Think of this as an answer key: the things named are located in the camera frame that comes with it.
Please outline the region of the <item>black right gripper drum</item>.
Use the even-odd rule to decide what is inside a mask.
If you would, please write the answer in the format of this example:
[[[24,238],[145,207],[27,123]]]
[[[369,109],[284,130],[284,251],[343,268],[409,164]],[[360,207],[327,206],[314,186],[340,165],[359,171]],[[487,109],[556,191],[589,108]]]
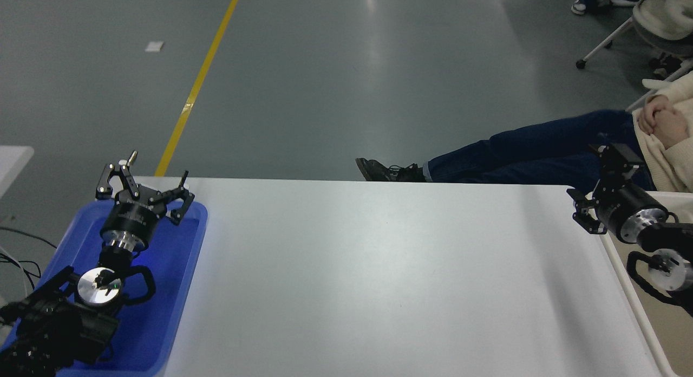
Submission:
[[[594,199],[597,219],[620,241],[636,241],[644,229],[668,219],[668,209],[632,183],[615,190],[598,187]]]

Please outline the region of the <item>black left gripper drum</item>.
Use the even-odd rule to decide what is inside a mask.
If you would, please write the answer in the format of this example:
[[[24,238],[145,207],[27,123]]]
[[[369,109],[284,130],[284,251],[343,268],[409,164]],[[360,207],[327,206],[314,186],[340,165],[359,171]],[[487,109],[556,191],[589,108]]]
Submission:
[[[135,202],[114,205],[101,228],[104,241],[115,233],[129,233],[141,241],[151,241],[161,214]]]

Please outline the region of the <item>person's right hand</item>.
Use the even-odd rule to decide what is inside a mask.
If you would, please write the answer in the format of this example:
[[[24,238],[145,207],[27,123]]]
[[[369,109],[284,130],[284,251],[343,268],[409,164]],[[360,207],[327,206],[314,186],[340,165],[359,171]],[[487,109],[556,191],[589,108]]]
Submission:
[[[639,129],[648,135],[654,133],[656,114],[666,111],[670,107],[671,101],[665,95],[654,95],[648,98],[638,114],[637,123]]]

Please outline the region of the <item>person's left hand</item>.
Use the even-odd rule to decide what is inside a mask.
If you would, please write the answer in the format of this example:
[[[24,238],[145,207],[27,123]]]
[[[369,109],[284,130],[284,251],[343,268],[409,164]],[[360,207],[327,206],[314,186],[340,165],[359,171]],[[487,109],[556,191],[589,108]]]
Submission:
[[[681,111],[676,109],[663,109],[654,113],[655,127],[653,135],[668,150],[683,140],[688,135],[688,123]]]

